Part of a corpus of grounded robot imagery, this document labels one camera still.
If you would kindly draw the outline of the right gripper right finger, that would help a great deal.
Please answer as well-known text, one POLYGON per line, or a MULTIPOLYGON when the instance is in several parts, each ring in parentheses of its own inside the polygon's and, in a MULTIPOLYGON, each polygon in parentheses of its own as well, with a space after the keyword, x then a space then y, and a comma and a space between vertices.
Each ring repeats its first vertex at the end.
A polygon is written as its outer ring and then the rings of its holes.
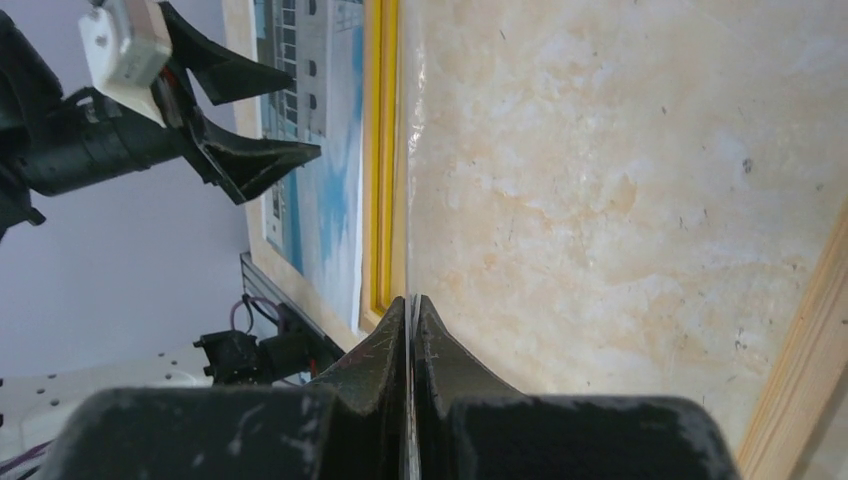
POLYGON ((721 429, 675 396, 531 395, 416 306, 415 389, 424 479, 736 479, 721 429))

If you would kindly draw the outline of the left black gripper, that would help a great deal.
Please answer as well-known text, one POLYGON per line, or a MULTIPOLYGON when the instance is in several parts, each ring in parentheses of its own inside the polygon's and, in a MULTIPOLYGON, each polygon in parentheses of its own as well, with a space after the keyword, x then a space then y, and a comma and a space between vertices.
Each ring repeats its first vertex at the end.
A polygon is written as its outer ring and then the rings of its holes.
MULTIPOLYGON (((192 72, 213 105, 285 90, 295 79, 210 40, 158 3, 171 63, 192 72)), ((297 141, 248 138, 201 114, 179 135, 92 87, 70 96, 7 14, 1 15, 1 229, 40 225, 31 195, 57 196, 184 157, 202 181, 241 205, 321 155, 297 141)))

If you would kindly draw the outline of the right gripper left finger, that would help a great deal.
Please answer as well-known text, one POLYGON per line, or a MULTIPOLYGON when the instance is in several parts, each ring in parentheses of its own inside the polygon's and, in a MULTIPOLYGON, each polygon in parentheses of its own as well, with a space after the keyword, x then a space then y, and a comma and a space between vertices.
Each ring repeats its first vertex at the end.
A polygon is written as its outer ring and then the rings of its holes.
POLYGON ((113 388, 88 397, 52 443, 43 479, 395 479, 404 303, 299 387, 304 331, 202 336, 209 387, 113 388))

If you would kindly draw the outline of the building and sky photo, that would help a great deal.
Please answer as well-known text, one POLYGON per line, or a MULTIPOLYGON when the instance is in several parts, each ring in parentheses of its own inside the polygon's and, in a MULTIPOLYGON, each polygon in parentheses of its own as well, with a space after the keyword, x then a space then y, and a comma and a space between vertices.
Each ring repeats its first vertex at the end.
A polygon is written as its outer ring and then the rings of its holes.
POLYGON ((318 158, 263 196, 263 236, 332 317, 358 327, 362 286, 365 8, 360 1, 253 4, 258 59, 292 84, 259 100, 263 137, 315 145, 318 158))

